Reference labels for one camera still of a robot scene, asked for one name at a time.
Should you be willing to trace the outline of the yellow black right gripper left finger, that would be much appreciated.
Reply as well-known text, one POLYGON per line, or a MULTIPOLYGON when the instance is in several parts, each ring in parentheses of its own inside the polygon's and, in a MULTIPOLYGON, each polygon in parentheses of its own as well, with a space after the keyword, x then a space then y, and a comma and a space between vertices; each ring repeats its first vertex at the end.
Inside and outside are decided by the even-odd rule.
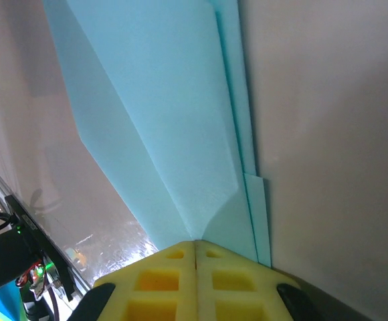
POLYGON ((68 321, 197 321, 195 244, 183 241, 97 279, 68 321))

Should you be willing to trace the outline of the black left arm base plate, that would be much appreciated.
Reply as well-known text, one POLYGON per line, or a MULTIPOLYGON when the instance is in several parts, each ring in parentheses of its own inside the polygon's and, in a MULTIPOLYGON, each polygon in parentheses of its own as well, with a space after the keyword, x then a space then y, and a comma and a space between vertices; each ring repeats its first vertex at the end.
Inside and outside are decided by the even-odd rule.
POLYGON ((22 236, 32 244, 39 256, 47 257, 57 270, 60 282, 63 285, 64 293, 69 302, 74 299, 75 283, 70 273, 69 261, 62 252, 55 246, 42 229, 34 222, 31 215, 14 195, 5 197, 5 202, 11 214, 14 214, 22 224, 22 236))

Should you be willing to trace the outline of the LED circuit board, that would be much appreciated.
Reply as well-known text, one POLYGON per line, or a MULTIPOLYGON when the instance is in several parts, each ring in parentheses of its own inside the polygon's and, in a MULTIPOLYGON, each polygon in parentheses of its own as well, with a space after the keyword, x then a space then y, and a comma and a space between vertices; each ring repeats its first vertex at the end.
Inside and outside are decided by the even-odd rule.
POLYGON ((62 288, 63 283, 55 263, 49 259, 39 259, 15 280, 15 286, 20 290, 27 287, 35 297, 40 297, 50 288, 62 288))

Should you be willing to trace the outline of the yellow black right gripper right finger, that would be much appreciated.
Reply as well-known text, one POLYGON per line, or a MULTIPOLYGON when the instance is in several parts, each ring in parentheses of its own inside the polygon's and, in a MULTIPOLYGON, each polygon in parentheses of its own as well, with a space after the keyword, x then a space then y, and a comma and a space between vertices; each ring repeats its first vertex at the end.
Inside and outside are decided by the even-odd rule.
POLYGON ((199 321, 325 321, 292 278, 208 241, 195 255, 199 321))

